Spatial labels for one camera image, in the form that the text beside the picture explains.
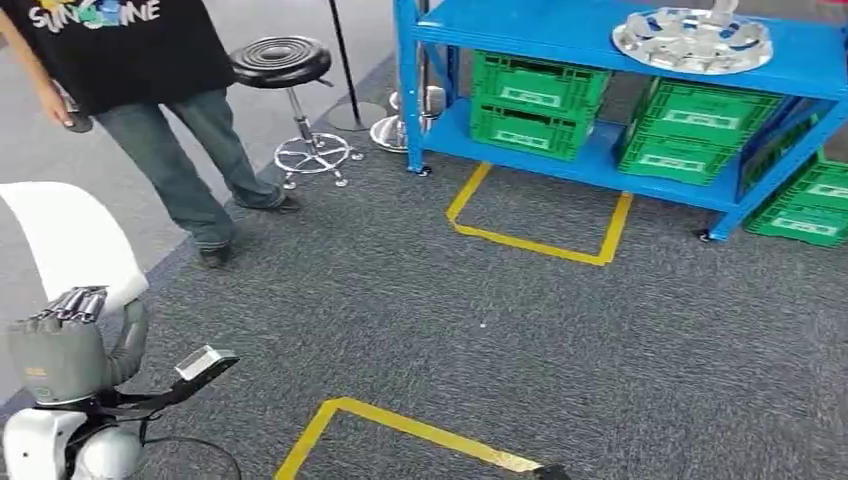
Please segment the black stool seat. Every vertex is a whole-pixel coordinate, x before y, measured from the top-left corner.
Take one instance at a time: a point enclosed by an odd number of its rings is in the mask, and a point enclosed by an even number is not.
[[[306,37],[270,37],[230,54],[236,81],[254,88],[289,88],[318,80],[333,63],[330,51]]]

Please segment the blue metal shelf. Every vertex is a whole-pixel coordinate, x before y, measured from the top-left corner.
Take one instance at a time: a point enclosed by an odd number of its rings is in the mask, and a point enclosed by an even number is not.
[[[698,187],[653,177],[627,175],[616,169],[612,147],[621,128],[598,123],[574,163],[479,144],[469,136],[469,104],[458,100],[424,135],[407,128],[407,168],[422,172],[424,149],[496,165],[552,175],[601,187],[723,212],[707,230],[711,239],[726,240],[730,233],[795,172],[816,149],[848,120],[848,74],[843,29],[805,22],[759,19],[771,30],[775,57],[756,70],[736,75],[687,75],[648,67],[621,54],[610,38],[613,27],[644,5],[617,0],[442,0],[422,15],[415,0],[394,0],[398,34],[398,65],[407,126],[420,124],[418,47],[448,45],[446,61],[435,48],[428,54],[442,76],[448,99],[457,97],[457,47],[504,52],[682,80],[776,92],[813,99],[791,115],[772,118],[769,131],[760,132],[743,149],[740,159],[725,167],[709,186]],[[820,121],[790,148],[762,179],[737,195],[740,164],[750,151],[769,137],[788,131],[816,113]]]
[[[731,162],[709,186],[699,187],[655,177],[621,173],[616,168],[613,144],[623,129],[597,122],[592,136],[572,163],[475,142],[469,134],[470,102],[460,99],[433,124],[424,137],[424,148],[457,157],[527,170],[553,177],[622,190],[711,210],[736,208],[739,162]]]
[[[845,35],[840,28],[761,18],[774,42],[771,62],[736,75],[679,74],[643,65],[612,44],[615,26],[649,8],[615,0],[445,0],[420,18],[411,34],[424,42],[610,70],[808,98],[848,97]]]

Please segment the white floor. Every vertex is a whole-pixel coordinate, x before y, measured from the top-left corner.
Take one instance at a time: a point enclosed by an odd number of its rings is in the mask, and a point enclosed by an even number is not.
[[[353,76],[358,80],[391,54],[392,4],[385,0],[342,0],[338,4]],[[336,86],[312,84],[298,89],[309,115],[320,115],[345,94],[325,0],[254,0],[249,7],[244,2],[207,0],[207,5],[228,49],[263,36],[303,35],[333,50],[335,63],[327,79]],[[50,180],[82,187],[117,218],[146,270],[184,239],[146,179],[102,130],[72,134],[42,116],[27,78],[8,48],[0,50],[0,85],[0,183]],[[257,168],[270,161],[275,143],[296,135],[284,93],[236,86],[230,90],[230,101],[237,130]],[[214,166],[181,125],[176,129],[198,170],[215,194],[225,199],[228,194]],[[44,301],[25,239],[11,212],[0,202],[0,329],[4,322],[37,311]],[[5,347],[0,344],[0,405],[18,387],[8,371]]]

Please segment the person's hand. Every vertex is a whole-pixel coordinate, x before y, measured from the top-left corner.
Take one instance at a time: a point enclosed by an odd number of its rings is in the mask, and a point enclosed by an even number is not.
[[[44,113],[50,120],[65,127],[73,126],[74,121],[68,115],[65,99],[62,98],[55,86],[52,84],[40,85],[36,91],[38,100],[41,102],[41,108],[44,109]]]

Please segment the silver tray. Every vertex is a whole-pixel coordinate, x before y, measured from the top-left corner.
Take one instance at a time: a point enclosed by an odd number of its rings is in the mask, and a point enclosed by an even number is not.
[[[774,56],[765,25],[716,10],[664,7],[634,13],[613,30],[612,40],[646,65],[701,75],[752,70]]]

